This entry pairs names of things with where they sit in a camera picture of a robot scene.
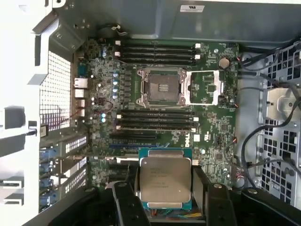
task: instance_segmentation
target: green circuit board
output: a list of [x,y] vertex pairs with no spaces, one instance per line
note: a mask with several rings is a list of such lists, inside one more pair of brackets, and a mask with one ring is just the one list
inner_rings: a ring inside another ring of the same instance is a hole
[[[122,40],[121,43],[125,46],[175,48],[196,45],[195,41],[166,40]],[[138,148],[142,146],[189,146],[193,148],[193,164],[203,166],[211,181],[231,185],[231,168],[223,160],[222,149],[235,135],[233,97],[237,90],[238,65],[232,59],[238,56],[238,45],[198,43],[195,54],[200,55],[200,59],[193,59],[194,65],[129,63],[116,56],[118,51],[119,46],[115,46],[114,40],[87,41],[88,72],[89,76],[93,75],[89,99],[93,105],[87,113],[91,117],[92,148],[86,154],[97,156],[97,161],[105,165],[105,156],[137,157]],[[229,63],[224,70],[220,67],[221,59]],[[152,77],[145,79],[140,76],[141,70]],[[179,93],[174,94],[185,86],[176,80],[181,72],[192,72],[187,86],[190,104],[180,100]],[[154,92],[154,87],[162,93]],[[142,103],[143,92],[148,95],[148,101]],[[158,116],[167,118],[163,123],[161,121],[163,125],[158,124]],[[103,167],[96,165],[94,174],[97,176],[96,171]]]

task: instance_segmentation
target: metal bracket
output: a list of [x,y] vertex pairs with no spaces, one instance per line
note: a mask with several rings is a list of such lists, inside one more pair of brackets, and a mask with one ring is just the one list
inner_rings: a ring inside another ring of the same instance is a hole
[[[285,120],[292,111],[296,101],[291,89],[276,88],[268,90],[266,117],[273,120]],[[299,121],[301,111],[296,108],[293,112],[292,121]]]

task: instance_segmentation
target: perforated metal panel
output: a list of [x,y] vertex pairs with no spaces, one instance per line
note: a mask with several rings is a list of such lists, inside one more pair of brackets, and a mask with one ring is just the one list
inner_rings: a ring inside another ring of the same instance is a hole
[[49,131],[70,126],[71,63],[49,51],[48,75],[40,85],[40,122]]
[[[289,81],[299,84],[301,82],[301,58],[299,44],[284,49],[274,65],[263,73],[277,81]],[[268,125],[278,125],[283,121],[264,119]],[[260,147],[263,153],[257,157],[261,159],[283,159],[292,161],[297,166],[300,143],[300,121],[292,121],[282,128],[266,129],[259,136]],[[261,187],[282,201],[300,208],[298,185],[301,183],[299,176],[285,162],[274,162],[263,166],[261,175]]]

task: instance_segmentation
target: motherboard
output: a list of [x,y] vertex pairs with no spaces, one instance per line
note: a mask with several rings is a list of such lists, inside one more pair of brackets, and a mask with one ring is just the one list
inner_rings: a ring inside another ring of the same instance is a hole
[[222,150],[235,136],[237,44],[89,39],[85,52],[95,185],[142,147],[191,147],[194,165],[231,185]]

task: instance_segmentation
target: sticker label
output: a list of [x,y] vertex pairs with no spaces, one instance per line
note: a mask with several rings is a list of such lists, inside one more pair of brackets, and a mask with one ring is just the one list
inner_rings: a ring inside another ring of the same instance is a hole
[[181,5],[180,12],[182,13],[202,13],[205,6]]

